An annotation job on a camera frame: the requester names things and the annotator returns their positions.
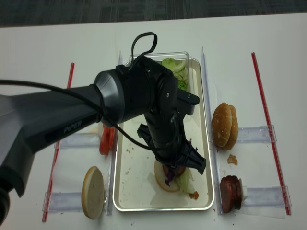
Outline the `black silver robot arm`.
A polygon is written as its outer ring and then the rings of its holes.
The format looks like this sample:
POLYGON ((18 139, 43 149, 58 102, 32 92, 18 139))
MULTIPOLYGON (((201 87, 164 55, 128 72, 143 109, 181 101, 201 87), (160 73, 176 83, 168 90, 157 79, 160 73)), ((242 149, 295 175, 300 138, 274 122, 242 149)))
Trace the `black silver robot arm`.
POLYGON ((183 125, 199 97, 179 89, 173 72, 148 57, 102 71, 85 87, 62 89, 19 80, 1 84, 43 89, 0 98, 1 221, 9 212, 9 192, 24 194, 34 155, 96 122, 118 127, 144 115, 146 124, 137 133, 160 163, 173 172, 178 167, 205 170, 206 160, 186 139, 183 125))

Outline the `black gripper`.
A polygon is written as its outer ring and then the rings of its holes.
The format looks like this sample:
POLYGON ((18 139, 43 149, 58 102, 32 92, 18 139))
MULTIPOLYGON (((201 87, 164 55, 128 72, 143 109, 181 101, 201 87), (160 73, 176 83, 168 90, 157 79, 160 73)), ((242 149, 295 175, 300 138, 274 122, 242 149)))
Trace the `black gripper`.
POLYGON ((156 159, 171 170, 178 167, 196 169, 203 174, 206 159, 186 139, 183 119, 192 111, 175 109, 166 116, 156 111, 144 114, 146 125, 140 125, 137 134, 153 149, 156 159))

